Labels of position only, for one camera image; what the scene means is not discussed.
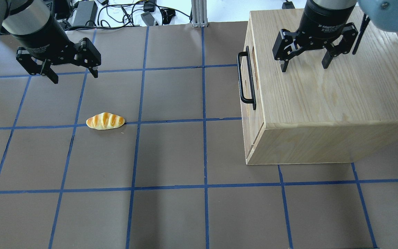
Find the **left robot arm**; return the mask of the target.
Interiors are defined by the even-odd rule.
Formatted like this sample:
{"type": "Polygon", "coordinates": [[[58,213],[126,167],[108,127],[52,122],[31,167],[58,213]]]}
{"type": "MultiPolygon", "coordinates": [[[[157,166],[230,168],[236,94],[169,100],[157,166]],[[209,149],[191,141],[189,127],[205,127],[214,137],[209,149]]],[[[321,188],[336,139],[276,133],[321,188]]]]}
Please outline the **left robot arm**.
{"type": "Polygon", "coordinates": [[[28,74],[39,74],[57,84],[59,77],[51,66],[73,64],[98,77],[98,49],[89,38],[72,42],[42,0],[0,0],[1,28],[20,42],[16,61],[28,74]]]}

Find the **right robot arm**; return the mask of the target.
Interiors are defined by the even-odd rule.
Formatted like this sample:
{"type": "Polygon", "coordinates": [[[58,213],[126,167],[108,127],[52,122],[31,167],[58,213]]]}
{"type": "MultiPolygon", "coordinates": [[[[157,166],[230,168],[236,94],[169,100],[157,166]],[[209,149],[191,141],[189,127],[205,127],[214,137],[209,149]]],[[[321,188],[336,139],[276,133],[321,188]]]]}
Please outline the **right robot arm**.
{"type": "Polygon", "coordinates": [[[285,72],[289,61],[310,50],[326,49],[327,69],[338,55],[357,53],[366,28],[398,32],[398,0],[308,0],[295,32],[281,29],[272,48],[285,72]]]}

